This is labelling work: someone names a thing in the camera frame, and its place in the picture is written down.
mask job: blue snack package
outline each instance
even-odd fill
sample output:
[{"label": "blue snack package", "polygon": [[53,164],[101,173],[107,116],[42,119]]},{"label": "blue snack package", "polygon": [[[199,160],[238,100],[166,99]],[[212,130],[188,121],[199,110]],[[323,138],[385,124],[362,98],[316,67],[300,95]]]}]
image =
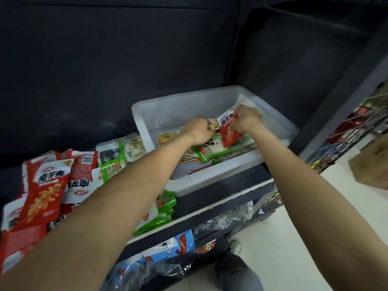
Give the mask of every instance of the blue snack package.
[{"label": "blue snack package", "polygon": [[192,231],[188,230],[116,264],[108,274],[107,285],[110,288],[119,289],[123,285],[124,278],[131,271],[136,271],[142,263],[156,264],[194,250],[194,237]]}]

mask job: person's right arm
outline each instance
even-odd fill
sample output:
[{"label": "person's right arm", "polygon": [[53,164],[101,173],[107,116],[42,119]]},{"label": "person's right arm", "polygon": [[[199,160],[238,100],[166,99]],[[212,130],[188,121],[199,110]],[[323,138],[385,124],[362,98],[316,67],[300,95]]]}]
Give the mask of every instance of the person's right arm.
[{"label": "person's right arm", "polygon": [[387,290],[388,247],[358,211],[291,152],[255,108],[236,108],[235,126],[261,151],[288,215],[334,290]]}]

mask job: brown cardboard box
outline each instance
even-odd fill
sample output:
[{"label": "brown cardboard box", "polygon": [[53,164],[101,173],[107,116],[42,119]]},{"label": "brown cardboard box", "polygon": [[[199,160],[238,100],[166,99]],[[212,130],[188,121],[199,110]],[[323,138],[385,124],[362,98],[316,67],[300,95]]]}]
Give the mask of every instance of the brown cardboard box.
[{"label": "brown cardboard box", "polygon": [[349,161],[357,182],[388,190],[388,134]]}]

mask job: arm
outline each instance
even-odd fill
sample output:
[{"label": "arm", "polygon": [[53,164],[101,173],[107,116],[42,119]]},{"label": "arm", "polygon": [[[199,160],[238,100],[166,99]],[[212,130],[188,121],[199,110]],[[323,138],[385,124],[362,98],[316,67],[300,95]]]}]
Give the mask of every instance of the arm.
[{"label": "arm", "polygon": [[386,290],[388,248],[358,211],[323,177],[295,156],[261,122],[239,106],[236,128],[260,149],[291,221],[334,290]]},{"label": "arm", "polygon": [[205,119],[97,189],[0,279],[0,290],[99,290],[183,153],[211,138]]}]

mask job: person's left hand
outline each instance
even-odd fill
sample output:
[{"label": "person's left hand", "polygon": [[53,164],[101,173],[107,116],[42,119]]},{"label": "person's left hand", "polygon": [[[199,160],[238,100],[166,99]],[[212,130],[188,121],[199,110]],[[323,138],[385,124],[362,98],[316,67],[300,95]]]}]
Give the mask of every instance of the person's left hand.
[{"label": "person's left hand", "polygon": [[180,130],[181,134],[189,134],[193,138],[194,145],[206,143],[214,135],[213,130],[208,130],[208,120],[205,118],[193,118],[185,123]]}]

